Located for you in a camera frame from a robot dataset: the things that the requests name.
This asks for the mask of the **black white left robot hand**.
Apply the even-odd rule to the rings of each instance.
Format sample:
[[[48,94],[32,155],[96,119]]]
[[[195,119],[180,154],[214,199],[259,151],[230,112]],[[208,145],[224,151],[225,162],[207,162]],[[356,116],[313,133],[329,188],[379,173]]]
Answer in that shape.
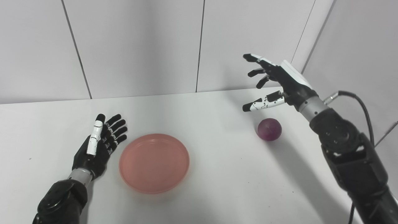
[[[74,156],[72,171],[88,172],[91,181],[100,177],[108,160],[118,145],[127,139],[127,126],[121,114],[105,121],[104,114],[98,114],[94,128]]]

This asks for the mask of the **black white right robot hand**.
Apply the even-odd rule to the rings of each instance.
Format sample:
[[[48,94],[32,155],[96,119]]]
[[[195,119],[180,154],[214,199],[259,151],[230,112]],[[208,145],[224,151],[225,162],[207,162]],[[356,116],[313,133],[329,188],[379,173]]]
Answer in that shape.
[[[294,106],[294,108],[299,111],[302,104],[310,98],[318,96],[317,92],[314,91],[303,75],[293,68],[286,60],[280,65],[276,65],[266,58],[255,54],[243,54],[243,58],[247,62],[260,65],[260,68],[254,69],[248,73],[249,77],[254,77],[259,74],[265,75],[257,83],[257,89],[263,88],[265,83],[269,81],[277,82],[283,88],[283,91],[276,91],[251,103],[244,104],[244,112],[275,107],[284,103]]]

